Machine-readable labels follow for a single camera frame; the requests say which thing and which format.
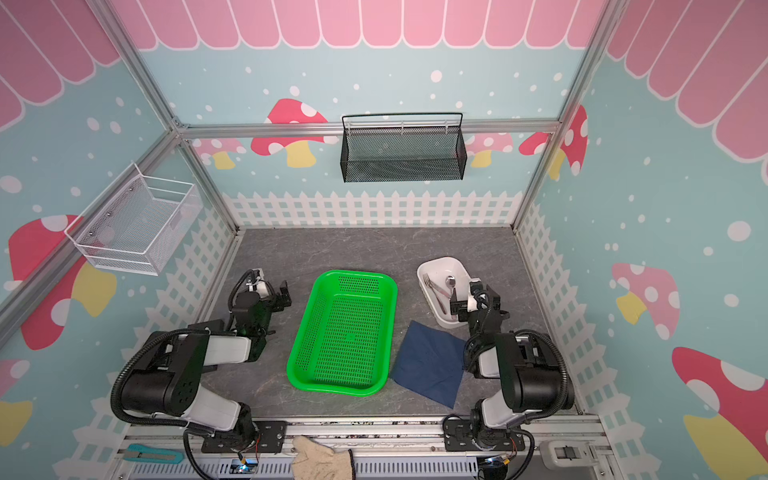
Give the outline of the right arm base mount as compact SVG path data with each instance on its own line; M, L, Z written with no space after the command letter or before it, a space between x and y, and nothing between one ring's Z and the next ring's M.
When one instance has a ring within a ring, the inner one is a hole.
M521 435L486 428L482 423L457 415L445 417L441 430L448 452L521 452L526 449Z

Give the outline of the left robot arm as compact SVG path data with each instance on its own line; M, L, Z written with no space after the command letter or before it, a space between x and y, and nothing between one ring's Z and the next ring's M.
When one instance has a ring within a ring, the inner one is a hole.
M204 373L221 365L254 363L274 333L271 317L292 305L288 284L274 287L248 270L228 298L228 321L214 320L151 334L118 374L110 407L121 421L177 426L232 451L252 447L259 428L243 402L204 387Z

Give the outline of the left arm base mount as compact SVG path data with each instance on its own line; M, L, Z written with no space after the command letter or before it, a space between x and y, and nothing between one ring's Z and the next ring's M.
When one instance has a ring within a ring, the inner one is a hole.
M280 453L286 439L286 421L252 421L235 426L232 431L217 431L203 440L205 454Z

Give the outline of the green plastic basket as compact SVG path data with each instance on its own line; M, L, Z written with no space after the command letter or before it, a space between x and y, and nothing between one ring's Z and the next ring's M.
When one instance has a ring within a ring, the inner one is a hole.
M306 392L368 397L386 384L398 287L380 273L331 270L314 282L286 366Z

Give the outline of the dark blue paper napkin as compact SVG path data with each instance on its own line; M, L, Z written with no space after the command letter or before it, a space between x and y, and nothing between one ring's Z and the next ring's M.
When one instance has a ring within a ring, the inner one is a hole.
M453 408L462 382L465 342L447 332L411 322L390 378L398 385Z

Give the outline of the white plastic tub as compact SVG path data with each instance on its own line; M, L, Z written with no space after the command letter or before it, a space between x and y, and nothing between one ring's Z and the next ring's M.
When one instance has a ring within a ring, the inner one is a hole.
M441 257L422 263L417 269L419 286L438 325L456 329L464 325L450 312L450 299L456 294L458 301L466 301L472 277L464 265L454 257Z

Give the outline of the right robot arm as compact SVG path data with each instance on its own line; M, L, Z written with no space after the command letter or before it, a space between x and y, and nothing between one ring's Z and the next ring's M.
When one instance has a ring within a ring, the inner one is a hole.
M456 429L460 442L485 451L516 449L522 442L520 427L573 407L574 387L555 343L536 330L503 330L510 313L493 289L472 282L465 300L453 292L450 312L469 327L464 370L500 382L497 393L475 404L469 425Z

